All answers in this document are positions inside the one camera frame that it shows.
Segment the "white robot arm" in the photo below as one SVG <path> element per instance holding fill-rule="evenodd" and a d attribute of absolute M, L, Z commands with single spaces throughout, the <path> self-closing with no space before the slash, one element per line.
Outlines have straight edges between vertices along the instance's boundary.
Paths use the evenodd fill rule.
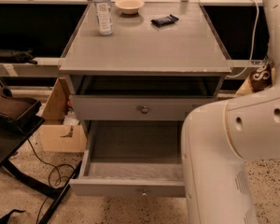
<path fill-rule="evenodd" d="M 263 0 L 276 80 L 194 109 L 181 133 L 189 224 L 258 224 L 245 162 L 280 158 L 280 0 Z"/>

